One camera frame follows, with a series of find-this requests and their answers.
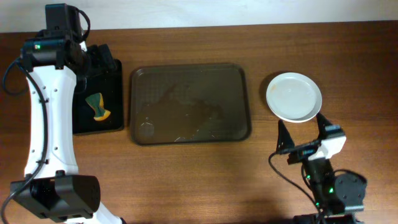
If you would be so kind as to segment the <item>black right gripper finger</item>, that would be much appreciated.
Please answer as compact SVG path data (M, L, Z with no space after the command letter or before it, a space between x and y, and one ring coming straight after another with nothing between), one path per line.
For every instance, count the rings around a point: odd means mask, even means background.
M276 153L287 154L294 147L295 144L290 136L290 133L288 132L284 122L280 119L278 121L278 139L277 139Z
M316 115L318 125L318 139L326 139L333 133L333 125L321 113Z

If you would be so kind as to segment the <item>pale blue plate top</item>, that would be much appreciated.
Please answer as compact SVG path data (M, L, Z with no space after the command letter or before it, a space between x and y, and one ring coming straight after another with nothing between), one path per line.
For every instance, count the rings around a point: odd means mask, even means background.
M322 100L318 85L301 73L285 72L276 75L266 88L266 102Z

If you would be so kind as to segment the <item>yellow green scrub sponge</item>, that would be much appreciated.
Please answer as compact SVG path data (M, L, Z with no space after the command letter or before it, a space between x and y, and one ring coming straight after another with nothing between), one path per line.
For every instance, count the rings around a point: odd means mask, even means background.
M94 111L95 115L93 119L95 121L104 121L110 116L111 112L104 108L104 99L101 93L90 95L85 98L85 101Z

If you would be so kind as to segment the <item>white plate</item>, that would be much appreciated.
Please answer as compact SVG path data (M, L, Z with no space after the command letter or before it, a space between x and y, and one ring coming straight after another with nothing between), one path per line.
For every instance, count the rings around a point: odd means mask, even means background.
M290 123L304 123L314 118L322 108L322 100L267 101L270 110Z

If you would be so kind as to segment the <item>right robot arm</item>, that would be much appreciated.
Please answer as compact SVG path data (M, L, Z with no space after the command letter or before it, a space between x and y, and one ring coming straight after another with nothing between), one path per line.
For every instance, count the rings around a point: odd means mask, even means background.
M359 223L355 213L364 210L367 178L348 169L332 168L330 159L340 153L346 134L337 124L332 124L321 113L316 115L318 137L296 146L284 122L278 122L278 139L275 152L268 162L276 174L303 192L315 206L317 212L296 215L292 223ZM300 164L300 175L311 191L288 179L272 164L276 155L288 155L289 165Z

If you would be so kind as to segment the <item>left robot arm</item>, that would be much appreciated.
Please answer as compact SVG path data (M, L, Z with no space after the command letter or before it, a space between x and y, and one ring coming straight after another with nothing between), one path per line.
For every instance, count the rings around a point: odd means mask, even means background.
M101 202L98 179L79 174L73 149L74 134L124 127L121 62L107 45L86 45L79 8L48 4L45 18L13 63L29 86L30 148L7 200L56 223L122 223Z

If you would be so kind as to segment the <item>black rectangular sponge tray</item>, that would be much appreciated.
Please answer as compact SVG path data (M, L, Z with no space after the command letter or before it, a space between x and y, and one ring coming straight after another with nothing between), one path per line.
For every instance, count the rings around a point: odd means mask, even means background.
M122 64L116 59L118 69L78 83L73 96L72 127L74 135L88 135L121 131L124 129ZM95 121L95 113L85 98L101 93L104 108L111 112L104 121Z

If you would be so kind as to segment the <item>brown serving tray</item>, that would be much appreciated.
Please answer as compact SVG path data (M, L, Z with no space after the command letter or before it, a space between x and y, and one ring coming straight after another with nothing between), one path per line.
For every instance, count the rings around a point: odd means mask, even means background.
M130 83L137 145L236 142L252 132L246 74L235 63L139 67Z

